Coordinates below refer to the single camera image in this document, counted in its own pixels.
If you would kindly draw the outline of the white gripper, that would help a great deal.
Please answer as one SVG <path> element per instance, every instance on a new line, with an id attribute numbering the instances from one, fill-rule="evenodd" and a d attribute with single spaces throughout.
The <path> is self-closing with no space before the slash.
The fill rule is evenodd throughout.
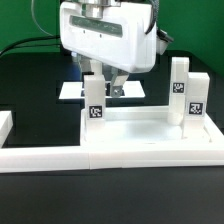
<path id="1" fill-rule="evenodd" d="M 91 60 L 112 69 L 110 96 L 119 98 L 129 73 L 150 71 L 173 38 L 157 26 L 159 0 L 69 0 L 60 5 L 62 46 L 81 56 L 82 74 Z"/>

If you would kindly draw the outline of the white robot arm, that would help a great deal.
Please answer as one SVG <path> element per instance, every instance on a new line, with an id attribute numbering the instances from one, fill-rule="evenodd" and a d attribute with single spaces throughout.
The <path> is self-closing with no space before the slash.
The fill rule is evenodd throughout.
<path id="1" fill-rule="evenodd" d="M 110 95 L 119 97 L 131 73 L 150 71 L 173 42 L 157 26 L 159 0 L 69 0 L 60 6 L 62 46 L 112 68 Z"/>

